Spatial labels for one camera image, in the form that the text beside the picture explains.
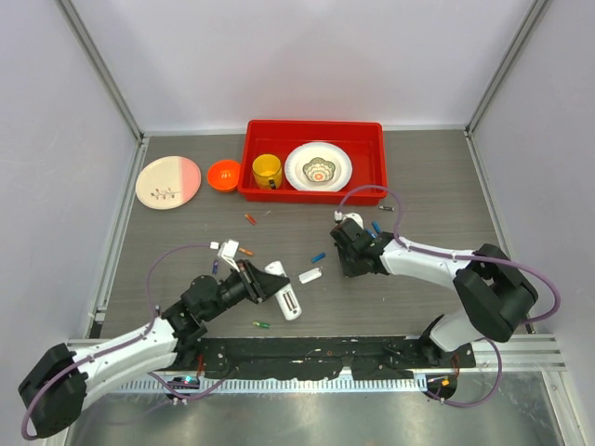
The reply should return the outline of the white remote control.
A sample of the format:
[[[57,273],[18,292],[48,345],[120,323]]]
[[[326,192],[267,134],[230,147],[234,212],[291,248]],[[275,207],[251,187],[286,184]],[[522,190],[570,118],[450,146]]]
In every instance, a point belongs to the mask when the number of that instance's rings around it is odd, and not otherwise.
[[[267,273],[288,278],[283,264],[280,261],[273,261],[265,267]],[[293,286],[289,283],[275,295],[280,310],[287,321],[294,321],[302,314],[302,308],[298,302]]]

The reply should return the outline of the white battery cover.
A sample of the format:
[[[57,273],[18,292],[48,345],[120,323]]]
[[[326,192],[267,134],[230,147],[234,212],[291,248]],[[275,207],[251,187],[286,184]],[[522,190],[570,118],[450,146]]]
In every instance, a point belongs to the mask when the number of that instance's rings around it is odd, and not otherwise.
[[[309,283],[309,282],[312,282],[314,280],[321,278],[322,275],[323,275],[323,273],[322,273],[321,268],[313,268],[313,269],[310,269],[308,271],[301,273],[298,276],[298,279],[302,284],[306,284],[306,283]]]

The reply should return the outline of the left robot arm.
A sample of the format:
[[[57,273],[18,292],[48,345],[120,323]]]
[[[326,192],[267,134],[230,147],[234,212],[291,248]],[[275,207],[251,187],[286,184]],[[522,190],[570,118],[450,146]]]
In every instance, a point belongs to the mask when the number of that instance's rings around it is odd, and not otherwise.
[[[200,275],[179,301],[154,313],[140,328],[79,350],[61,343],[49,348],[18,387],[26,407],[21,435],[47,439],[73,424],[95,401],[139,374],[197,362],[206,323],[243,300],[260,304],[290,281],[241,260],[221,281]]]

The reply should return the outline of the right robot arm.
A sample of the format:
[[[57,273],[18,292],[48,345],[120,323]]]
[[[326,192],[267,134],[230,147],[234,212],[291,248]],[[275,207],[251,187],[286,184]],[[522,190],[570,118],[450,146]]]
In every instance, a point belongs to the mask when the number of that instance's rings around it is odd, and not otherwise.
[[[357,214],[334,214],[330,232],[343,274],[406,276],[457,294],[459,309],[440,315],[420,336],[419,354],[432,367],[477,339],[509,341],[538,300],[535,287],[495,245],[449,251],[364,228]]]

